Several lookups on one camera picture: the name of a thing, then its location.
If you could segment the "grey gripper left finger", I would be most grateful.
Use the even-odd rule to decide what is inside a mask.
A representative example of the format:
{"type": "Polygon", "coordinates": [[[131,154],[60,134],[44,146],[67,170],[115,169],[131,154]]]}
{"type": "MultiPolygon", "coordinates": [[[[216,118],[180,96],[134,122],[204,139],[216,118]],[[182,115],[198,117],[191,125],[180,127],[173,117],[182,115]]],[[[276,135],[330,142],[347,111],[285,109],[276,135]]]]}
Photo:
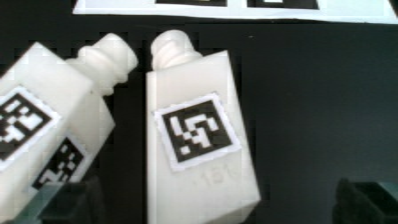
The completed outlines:
{"type": "Polygon", "coordinates": [[[22,210],[22,224],[106,224],[99,179],[47,183],[22,210]]]}

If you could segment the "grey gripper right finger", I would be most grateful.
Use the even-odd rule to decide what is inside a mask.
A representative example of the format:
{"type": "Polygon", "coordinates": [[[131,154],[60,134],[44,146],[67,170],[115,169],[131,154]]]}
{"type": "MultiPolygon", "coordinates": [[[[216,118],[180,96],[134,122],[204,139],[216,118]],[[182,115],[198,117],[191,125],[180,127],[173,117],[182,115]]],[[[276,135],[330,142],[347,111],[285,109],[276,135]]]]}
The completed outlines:
{"type": "Polygon", "coordinates": [[[398,224],[395,183],[339,180],[331,224],[398,224]]]}

